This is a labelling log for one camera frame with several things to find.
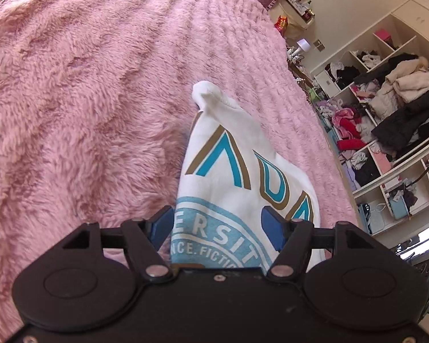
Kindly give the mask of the white Nevada sweatshirt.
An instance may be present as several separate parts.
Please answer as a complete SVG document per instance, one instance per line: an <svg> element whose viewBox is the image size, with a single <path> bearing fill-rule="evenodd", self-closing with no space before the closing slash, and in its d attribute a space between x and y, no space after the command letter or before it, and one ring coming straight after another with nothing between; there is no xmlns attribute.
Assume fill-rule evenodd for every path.
<svg viewBox="0 0 429 343"><path fill-rule="evenodd" d="M315 189L274 150L259 122L215 84L198 82L192 98L199 111L180 175L171 262L267 271L278 251L263 230L262 209L318 227Z"/></svg>

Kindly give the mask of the white table lamp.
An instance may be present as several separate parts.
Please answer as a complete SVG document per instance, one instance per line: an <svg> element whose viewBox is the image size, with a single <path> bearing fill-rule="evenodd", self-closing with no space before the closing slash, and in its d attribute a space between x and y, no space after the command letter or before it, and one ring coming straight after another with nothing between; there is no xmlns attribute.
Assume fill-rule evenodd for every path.
<svg viewBox="0 0 429 343"><path fill-rule="evenodd" d="M296 57L298 55L302 55L303 53L307 53L311 50L311 45L306 39L300 39L296 41L295 48L291 51L291 58Z"/></svg>

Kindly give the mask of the white open wardrobe shelving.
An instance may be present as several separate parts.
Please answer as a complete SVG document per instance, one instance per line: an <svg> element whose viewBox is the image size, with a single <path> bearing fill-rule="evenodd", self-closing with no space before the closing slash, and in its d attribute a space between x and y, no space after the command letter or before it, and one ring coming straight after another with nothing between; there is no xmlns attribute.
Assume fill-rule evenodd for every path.
<svg viewBox="0 0 429 343"><path fill-rule="evenodd" d="M429 223L429 3L406 0L311 73L364 229L413 236Z"/></svg>

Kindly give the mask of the pink fluffy bed blanket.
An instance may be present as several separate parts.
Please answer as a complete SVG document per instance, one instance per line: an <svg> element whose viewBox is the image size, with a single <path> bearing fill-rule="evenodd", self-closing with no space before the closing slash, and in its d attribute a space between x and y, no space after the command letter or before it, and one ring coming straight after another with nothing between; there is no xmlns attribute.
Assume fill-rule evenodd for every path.
<svg viewBox="0 0 429 343"><path fill-rule="evenodd" d="M60 238L174 203L202 80L305 171L323 226L357 220L256 0L0 0L0 342L15 277Z"/></svg>

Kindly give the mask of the red snack bag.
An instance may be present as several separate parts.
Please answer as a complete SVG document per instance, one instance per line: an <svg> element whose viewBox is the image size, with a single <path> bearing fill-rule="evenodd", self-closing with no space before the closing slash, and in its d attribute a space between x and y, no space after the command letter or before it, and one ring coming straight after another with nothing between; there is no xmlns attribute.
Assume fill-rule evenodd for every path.
<svg viewBox="0 0 429 343"><path fill-rule="evenodd" d="M281 36L284 36L288 27L288 17L286 17L286 15L279 15L276 22L274 23L274 27L281 34Z"/></svg>

